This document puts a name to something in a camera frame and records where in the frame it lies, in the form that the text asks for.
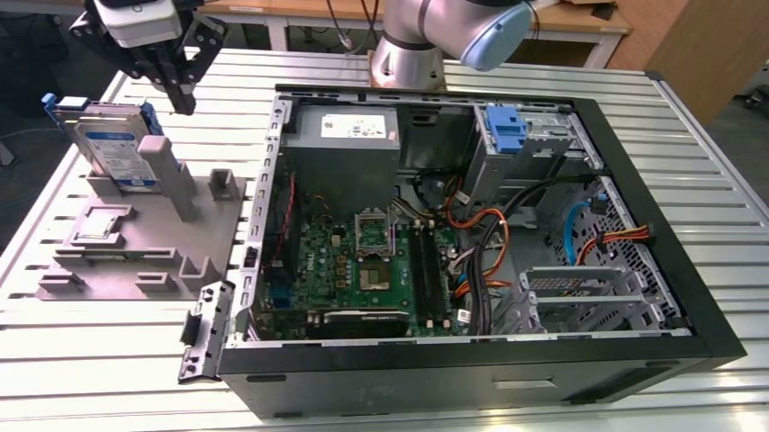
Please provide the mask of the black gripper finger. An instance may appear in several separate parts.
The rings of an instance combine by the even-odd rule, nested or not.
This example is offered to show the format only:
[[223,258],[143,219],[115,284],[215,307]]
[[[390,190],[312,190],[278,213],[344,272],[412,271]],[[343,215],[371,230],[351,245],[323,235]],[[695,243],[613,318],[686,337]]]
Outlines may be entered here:
[[227,24],[205,16],[181,16],[181,36],[161,44],[160,71],[163,90],[179,114],[192,114],[193,88],[204,77],[221,50]]
[[169,39],[123,48],[97,20],[95,10],[87,10],[68,30],[75,39],[129,77],[145,77],[164,92],[173,111],[180,113],[179,60],[180,39]]

